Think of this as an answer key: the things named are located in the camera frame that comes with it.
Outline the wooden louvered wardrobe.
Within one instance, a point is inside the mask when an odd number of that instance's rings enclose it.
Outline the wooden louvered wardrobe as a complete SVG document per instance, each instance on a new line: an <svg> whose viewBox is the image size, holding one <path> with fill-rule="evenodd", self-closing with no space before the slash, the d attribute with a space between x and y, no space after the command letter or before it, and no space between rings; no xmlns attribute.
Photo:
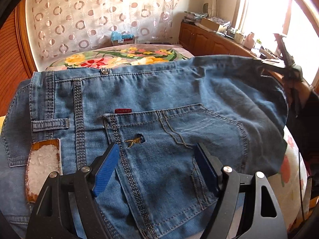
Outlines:
<svg viewBox="0 0 319 239"><path fill-rule="evenodd" d="M22 0L1 28L1 116L6 115L20 82L37 70L27 34L26 0Z"/></svg>

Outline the blue item box at headboard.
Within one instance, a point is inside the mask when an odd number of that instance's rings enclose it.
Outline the blue item box at headboard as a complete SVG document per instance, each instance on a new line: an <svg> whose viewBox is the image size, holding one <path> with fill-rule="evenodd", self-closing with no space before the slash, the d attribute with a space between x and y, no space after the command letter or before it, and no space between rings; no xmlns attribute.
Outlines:
<svg viewBox="0 0 319 239"><path fill-rule="evenodd" d="M111 33L111 43L112 43L112 46L134 44L135 36L129 33L122 34L117 31L113 31Z"/></svg>

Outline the wooden low cabinet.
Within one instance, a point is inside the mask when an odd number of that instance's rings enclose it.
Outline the wooden low cabinet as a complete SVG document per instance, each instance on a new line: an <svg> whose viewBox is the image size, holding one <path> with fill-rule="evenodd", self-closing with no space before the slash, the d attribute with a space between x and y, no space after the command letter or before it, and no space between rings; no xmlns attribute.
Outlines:
<svg viewBox="0 0 319 239"><path fill-rule="evenodd" d="M235 41L186 22L181 22L178 41L194 56L237 55L257 58L251 51Z"/></svg>

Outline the blue denim jeans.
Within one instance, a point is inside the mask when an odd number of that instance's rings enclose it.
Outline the blue denim jeans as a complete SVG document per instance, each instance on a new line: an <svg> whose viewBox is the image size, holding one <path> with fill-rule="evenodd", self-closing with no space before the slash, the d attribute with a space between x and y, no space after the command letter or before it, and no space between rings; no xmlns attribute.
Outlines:
<svg viewBox="0 0 319 239"><path fill-rule="evenodd" d="M239 173L276 174L287 144L287 99L258 61L194 57L115 69L36 72L21 82L1 133L1 211L24 236L31 145L61 142L74 173L119 145L119 161L96 199L112 238L187 238L202 232L216 197L194 157L203 143Z"/></svg>

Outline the pink floral blanket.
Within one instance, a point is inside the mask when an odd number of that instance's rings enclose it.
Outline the pink floral blanket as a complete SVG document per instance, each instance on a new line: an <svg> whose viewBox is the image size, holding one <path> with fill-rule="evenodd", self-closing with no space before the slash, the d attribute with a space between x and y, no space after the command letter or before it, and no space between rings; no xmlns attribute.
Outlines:
<svg viewBox="0 0 319 239"><path fill-rule="evenodd" d="M187 60L193 55L179 45L127 44L85 51L59 59L46 68L60 71L73 68L113 69Z"/></svg>

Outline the cardboard box on cabinet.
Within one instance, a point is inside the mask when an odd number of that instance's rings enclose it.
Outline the cardboard box on cabinet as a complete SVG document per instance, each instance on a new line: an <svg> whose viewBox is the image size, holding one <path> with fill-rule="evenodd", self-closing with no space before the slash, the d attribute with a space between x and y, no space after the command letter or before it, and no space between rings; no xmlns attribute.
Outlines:
<svg viewBox="0 0 319 239"><path fill-rule="evenodd" d="M224 32L230 25L230 21L218 17L202 18L200 24L216 32Z"/></svg>

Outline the white strawberry print quilt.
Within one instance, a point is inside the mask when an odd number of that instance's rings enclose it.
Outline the white strawberry print quilt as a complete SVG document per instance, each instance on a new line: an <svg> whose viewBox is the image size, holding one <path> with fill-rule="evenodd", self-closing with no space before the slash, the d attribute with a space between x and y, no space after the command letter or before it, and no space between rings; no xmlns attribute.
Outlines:
<svg viewBox="0 0 319 239"><path fill-rule="evenodd" d="M279 203L286 229L289 230L301 208L308 174L298 146L288 127L284 127L284 140L287 143L287 148L280 171L268 177L268 181Z"/></svg>

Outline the pink bottle on cabinet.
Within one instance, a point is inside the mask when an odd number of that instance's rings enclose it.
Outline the pink bottle on cabinet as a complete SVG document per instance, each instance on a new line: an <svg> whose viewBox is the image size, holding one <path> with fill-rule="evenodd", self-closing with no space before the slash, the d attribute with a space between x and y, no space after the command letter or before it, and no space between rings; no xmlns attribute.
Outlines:
<svg viewBox="0 0 319 239"><path fill-rule="evenodd" d="M251 50L254 47L254 45L255 45L254 37L255 37L255 34L253 32L251 32L247 35L247 37L245 38L245 41L243 43L243 46L246 49Z"/></svg>

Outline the sheer circle pattern curtain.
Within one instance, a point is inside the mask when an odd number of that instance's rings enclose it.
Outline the sheer circle pattern curtain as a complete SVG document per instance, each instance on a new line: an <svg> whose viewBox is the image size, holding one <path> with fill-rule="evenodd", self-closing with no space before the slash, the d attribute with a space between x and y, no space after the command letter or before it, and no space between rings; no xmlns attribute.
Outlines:
<svg viewBox="0 0 319 239"><path fill-rule="evenodd" d="M179 0L26 0L30 40L48 61L99 48L113 33L170 40Z"/></svg>

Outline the window with wooden frame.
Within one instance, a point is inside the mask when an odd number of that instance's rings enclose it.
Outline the window with wooden frame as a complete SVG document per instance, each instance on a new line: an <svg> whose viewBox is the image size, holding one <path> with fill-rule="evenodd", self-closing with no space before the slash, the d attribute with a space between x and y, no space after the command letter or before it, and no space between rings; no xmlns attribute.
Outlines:
<svg viewBox="0 0 319 239"><path fill-rule="evenodd" d="M296 1L239 0L235 28L245 35L254 33L255 40L273 53L277 52L274 34L284 34L305 80L311 85L318 81L318 35Z"/></svg>

